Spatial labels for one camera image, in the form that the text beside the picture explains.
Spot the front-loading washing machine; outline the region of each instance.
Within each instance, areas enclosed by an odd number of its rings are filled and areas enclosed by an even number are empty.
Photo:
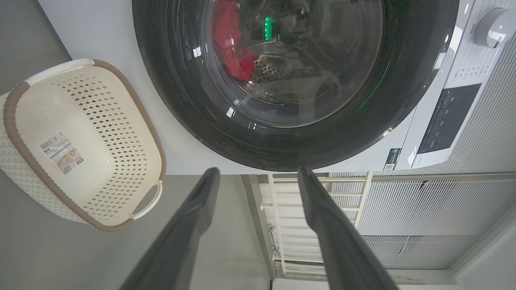
[[[72,58],[131,82],[167,174],[444,162],[516,26],[494,0],[39,2]]]

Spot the basket handle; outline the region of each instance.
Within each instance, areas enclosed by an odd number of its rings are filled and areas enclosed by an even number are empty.
[[[44,79],[53,77],[55,75],[65,72],[65,71],[69,71],[69,70],[75,69],[77,67],[92,66],[94,64],[95,64],[95,62],[93,62],[93,60],[87,59],[87,58],[67,61],[60,65],[56,65],[56,66],[46,69],[40,73],[37,73],[37,74],[31,76],[30,78],[28,78],[25,82],[28,83],[30,86],[33,86],[34,84],[37,84]]]
[[[138,207],[138,205],[140,204],[140,202],[144,199],[144,197],[147,195],[147,193],[149,192],[149,190],[151,190],[152,187],[154,187],[154,185],[157,185],[158,186],[158,191],[156,192],[156,195],[154,196],[154,198],[152,199],[152,201],[144,208],[142,209],[139,213],[137,214],[132,214],[132,212]],[[138,203],[134,206],[134,208],[129,212],[129,217],[132,218],[132,219],[139,219],[141,218],[142,216],[144,216],[146,213],[148,213],[155,205],[156,203],[158,203],[158,200],[159,198],[161,197],[161,194],[162,194],[162,191],[163,191],[163,182],[161,180],[156,180],[153,184],[151,184],[149,186],[149,188],[147,188],[147,191],[145,191],[145,194],[141,196],[140,200],[138,201]]]

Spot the red cloth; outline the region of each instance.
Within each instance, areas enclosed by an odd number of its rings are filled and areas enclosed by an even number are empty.
[[[215,7],[213,40],[222,49],[229,75],[245,82],[251,80],[254,61],[259,55],[253,49],[239,47],[242,32],[238,28],[240,14],[232,0],[219,0]]]

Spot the product label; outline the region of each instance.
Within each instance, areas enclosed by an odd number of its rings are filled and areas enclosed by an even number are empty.
[[[384,170],[394,170],[394,167],[398,162],[399,152],[401,152],[401,148],[394,148],[389,151],[387,161],[383,167]]]
[[[47,155],[57,168],[68,175],[75,167],[79,166],[84,159],[79,151],[72,145],[63,132],[55,133],[44,142],[39,148]]]

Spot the washing machine door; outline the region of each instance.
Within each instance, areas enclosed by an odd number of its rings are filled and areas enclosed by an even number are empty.
[[[328,166],[392,130],[430,85],[458,0],[133,0],[138,44],[206,146],[274,171]]]

